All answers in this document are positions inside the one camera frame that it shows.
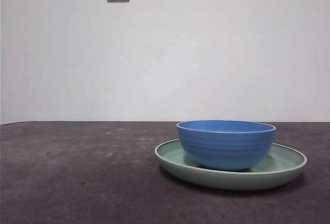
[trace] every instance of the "dark gray tabletop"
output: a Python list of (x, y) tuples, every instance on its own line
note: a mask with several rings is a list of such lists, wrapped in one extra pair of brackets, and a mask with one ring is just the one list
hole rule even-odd
[(163, 170), (171, 122), (25, 122), (1, 126), (2, 224), (330, 223), (330, 123), (272, 123), (303, 152), (290, 183), (250, 192), (193, 185)]

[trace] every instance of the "plate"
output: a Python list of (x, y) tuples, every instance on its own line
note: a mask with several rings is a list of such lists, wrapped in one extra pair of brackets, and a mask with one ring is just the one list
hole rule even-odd
[(203, 167), (186, 155), (179, 139), (158, 145), (155, 154), (166, 171), (182, 180), (206, 187), (241, 191), (286, 184), (296, 178), (307, 163), (303, 153), (276, 143), (272, 144), (261, 162), (239, 171)]

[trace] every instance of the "plate rim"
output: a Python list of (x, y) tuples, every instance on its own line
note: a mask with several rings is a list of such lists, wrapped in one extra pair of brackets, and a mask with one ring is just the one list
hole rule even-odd
[(204, 171), (204, 172), (207, 172), (207, 173), (216, 173), (216, 174), (231, 174), (231, 175), (267, 175), (267, 174), (281, 174), (281, 173), (286, 173), (288, 171), (295, 171), (297, 169), (300, 169), (302, 167), (304, 167), (306, 164), (307, 164), (307, 157), (306, 155), (304, 155), (302, 152), (294, 149), (294, 148), (291, 148), (291, 147), (288, 147), (288, 146), (285, 146), (285, 145), (282, 145), (282, 144), (278, 144), (278, 143), (273, 143), (272, 145), (276, 145), (276, 146), (279, 146), (279, 147), (283, 147), (283, 148), (286, 148), (286, 149), (289, 149), (289, 150), (292, 150), (293, 152), (296, 152), (298, 153), (300, 156), (302, 156), (304, 158), (304, 161), (298, 165), (298, 166), (295, 166), (295, 167), (291, 167), (291, 168), (288, 168), (288, 169), (283, 169), (283, 170), (277, 170), (277, 171), (264, 171), (264, 172), (239, 172), (239, 171), (221, 171), (221, 170), (214, 170), (214, 169), (206, 169), (206, 168), (199, 168), (199, 167), (194, 167), (194, 166), (188, 166), (188, 165), (184, 165), (184, 164), (179, 164), (179, 163), (176, 163), (176, 162), (173, 162), (171, 160), (168, 160), (166, 159), (165, 157), (161, 156), (159, 153), (158, 153), (158, 149), (167, 144), (167, 143), (173, 143), (173, 142), (176, 142), (176, 141), (180, 141), (180, 139), (174, 139), (174, 140), (170, 140), (170, 141), (167, 141), (167, 142), (164, 142), (164, 143), (161, 143), (159, 145), (157, 145), (155, 147), (155, 155), (160, 159), (160, 160), (164, 160), (170, 164), (174, 164), (176, 166), (180, 166), (180, 167), (184, 167), (184, 168), (187, 168), (187, 169), (193, 169), (193, 170), (199, 170), (199, 171)]

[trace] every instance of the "ribbed bowl exterior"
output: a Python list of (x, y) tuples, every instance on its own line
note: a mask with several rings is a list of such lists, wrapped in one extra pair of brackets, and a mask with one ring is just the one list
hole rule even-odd
[(187, 155), (208, 168), (240, 170), (260, 162), (268, 153), (275, 130), (220, 133), (178, 128)]

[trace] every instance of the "gray table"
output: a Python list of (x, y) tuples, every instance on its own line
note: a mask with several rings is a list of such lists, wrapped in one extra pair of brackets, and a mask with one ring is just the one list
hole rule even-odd
[(176, 179), (154, 156), (170, 122), (1, 126), (2, 224), (330, 223), (330, 123), (272, 123), (308, 157), (277, 188), (234, 192)]

